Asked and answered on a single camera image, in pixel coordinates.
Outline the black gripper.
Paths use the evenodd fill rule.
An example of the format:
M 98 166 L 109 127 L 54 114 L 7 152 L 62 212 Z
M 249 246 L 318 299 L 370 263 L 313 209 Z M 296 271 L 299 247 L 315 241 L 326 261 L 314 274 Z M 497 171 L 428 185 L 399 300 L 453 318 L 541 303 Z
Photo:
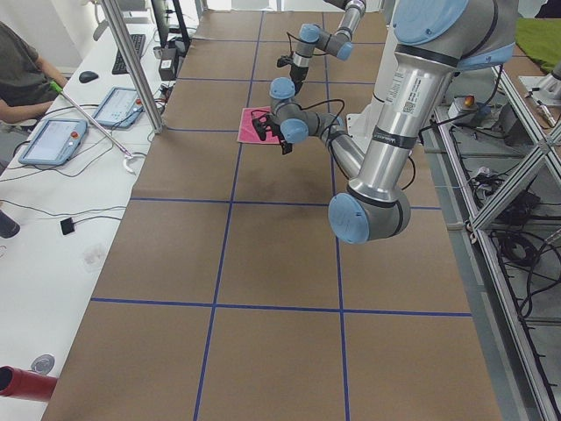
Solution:
M 307 67 L 299 67 L 295 64 L 292 65 L 292 82 L 295 90 L 300 90 L 308 74 Z
M 292 152 L 292 145 L 284 141 L 280 126 L 273 121 L 270 114 L 265 114 L 260 118 L 260 140 L 279 144 L 283 155 Z

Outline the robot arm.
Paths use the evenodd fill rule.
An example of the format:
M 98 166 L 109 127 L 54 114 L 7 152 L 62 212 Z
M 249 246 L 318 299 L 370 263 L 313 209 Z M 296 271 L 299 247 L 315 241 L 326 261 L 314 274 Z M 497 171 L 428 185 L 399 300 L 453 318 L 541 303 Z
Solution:
M 269 115 L 281 138 L 296 144 L 319 138 L 347 176 L 345 192 L 329 205 L 330 226 L 349 244 L 386 239 L 410 220 L 398 185 L 419 132 L 454 72 L 507 62 L 514 51 L 515 1 L 401 1 L 394 7 L 396 69 L 367 149 L 361 149 L 338 117 L 304 110 L 296 101 L 315 50 L 340 60 L 352 53 L 352 38 L 366 12 L 362 1 L 340 1 L 344 13 L 335 32 L 305 24 L 293 52 L 289 77 L 273 80 Z
M 315 50 L 332 55 L 341 61 L 350 58 L 352 38 L 360 20 L 366 13 L 366 2 L 360 0 L 327 0 L 344 12 L 338 28 L 334 33 L 326 32 L 317 25 L 303 24 L 295 50 L 290 54 L 290 78 L 298 93 L 309 71 L 309 63 Z

